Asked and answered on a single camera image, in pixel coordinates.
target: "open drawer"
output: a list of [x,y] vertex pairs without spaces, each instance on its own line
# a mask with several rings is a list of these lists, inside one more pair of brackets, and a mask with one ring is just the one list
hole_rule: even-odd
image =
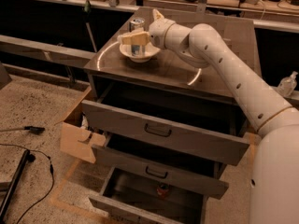
[[215,162],[116,134],[93,145],[96,163],[220,199],[228,184],[217,176]]
[[235,135],[246,120],[237,105],[119,81],[100,101],[82,102],[95,129],[232,165],[249,146]]
[[158,195],[159,182],[112,168],[94,207],[135,223],[200,224],[204,196],[177,187]]

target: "workbench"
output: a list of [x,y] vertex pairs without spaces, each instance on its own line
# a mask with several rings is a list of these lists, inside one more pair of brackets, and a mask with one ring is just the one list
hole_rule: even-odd
[[[161,12],[189,27],[212,25],[233,52],[260,72],[252,21]],[[146,29],[153,21],[151,8],[142,7],[133,17],[145,18]],[[81,112],[105,137],[98,143],[88,135],[94,164],[111,166],[102,191],[90,200],[136,223],[203,224],[206,200],[221,199],[229,187],[221,181],[226,166],[238,165],[249,147],[246,118],[212,67],[194,79],[199,70],[169,50],[146,63],[121,55],[116,40],[127,31],[128,22],[84,66],[93,99],[83,97]],[[158,194],[159,187],[168,186],[168,193]]]

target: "can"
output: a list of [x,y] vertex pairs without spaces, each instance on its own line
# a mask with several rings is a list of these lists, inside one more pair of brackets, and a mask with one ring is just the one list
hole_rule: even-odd
[[[129,32],[132,32],[133,30],[140,29],[144,31],[145,26],[145,20],[143,18],[134,18],[129,22]],[[139,46],[139,45],[132,45],[131,46],[131,52],[132,56],[144,56],[146,51],[145,46]]]

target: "concrete floor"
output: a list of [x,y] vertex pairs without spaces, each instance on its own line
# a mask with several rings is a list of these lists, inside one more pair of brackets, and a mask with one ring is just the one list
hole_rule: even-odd
[[[0,144],[45,152],[51,157],[55,179],[50,195],[31,209],[20,223],[126,223],[93,208],[88,199],[89,195],[99,192],[109,168],[78,160],[60,151],[62,124],[59,121],[87,85],[77,84],[69,88],[67,80],[35,73],[10,76],[12,82],[0,90],[0,129],[34,125],[46,130],[39,135],[28,131],[0,133]],[[229,182],[230,188],[221,200],[207,201],[206,224],[248,223],[251,165],[258,139],[252,133],[246,136],[251,146],[237,167],[226,168],[221,179]],[[11,180],[22,153],[18,147],[0,146],[0,182]],[[22,213],[43,197],[51,186],[48,159],[40,153],[32,153],[36,160],[25,166],[7,210],[7,224],[16,224]]]

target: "clear bottle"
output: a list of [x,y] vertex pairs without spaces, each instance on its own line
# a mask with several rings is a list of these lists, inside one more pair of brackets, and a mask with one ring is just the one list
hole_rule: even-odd
[[293,71],[289,77],[281,79],[277,92],[283,97],[289,97],[297,86],[296,76],[298,72]]

